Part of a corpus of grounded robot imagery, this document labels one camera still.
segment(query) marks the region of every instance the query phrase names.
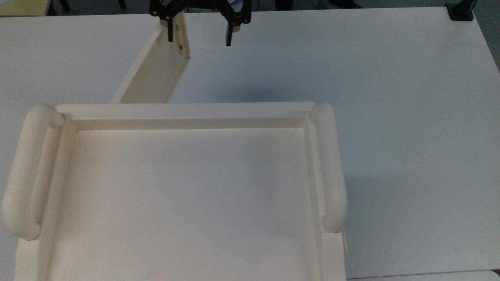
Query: black object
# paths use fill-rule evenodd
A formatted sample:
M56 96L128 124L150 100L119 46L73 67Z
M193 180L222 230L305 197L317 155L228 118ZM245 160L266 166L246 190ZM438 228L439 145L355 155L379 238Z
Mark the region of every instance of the black object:
M294 0L274 0L274 8L276 11L291 11L293 10Z
M122 10L126 10L127 9L127 3L125 3L125 0L118 0L118 4L120 5L120 8Z
M168 41L174 41L173 18L186 8L218 10L227 20L225 45L231 46L231 39L235 28L242 24L249 24L252 20L252 0L243 0L241 11L235 11L227 0L171 0L164 5L162 0L150 0L149 14L159 17L168 23Z
M362 9L360 5L354 3L354 0L328 0L340 9Z
M471 6L474 0L463 0L458 4L445 4L449 19L452 21L470 22L474 19Z

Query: tabletop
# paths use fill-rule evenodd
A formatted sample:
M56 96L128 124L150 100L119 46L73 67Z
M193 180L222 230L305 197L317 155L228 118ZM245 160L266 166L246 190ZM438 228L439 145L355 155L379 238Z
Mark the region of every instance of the tabletop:
M187 14L172 103L327 101L346 178L348 278L500 268L500 74L476 21L446 9L256 12L224 44ZM38 103L109 103L149 15L0 18L0 193ZM17 239L0 224L0 279Z

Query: cream board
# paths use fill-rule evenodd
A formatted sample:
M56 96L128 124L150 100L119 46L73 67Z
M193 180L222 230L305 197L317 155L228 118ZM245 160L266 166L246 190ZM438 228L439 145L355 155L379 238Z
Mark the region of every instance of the cream board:
M312 102L38 105L3 202L17 281L344 281L346 211Z

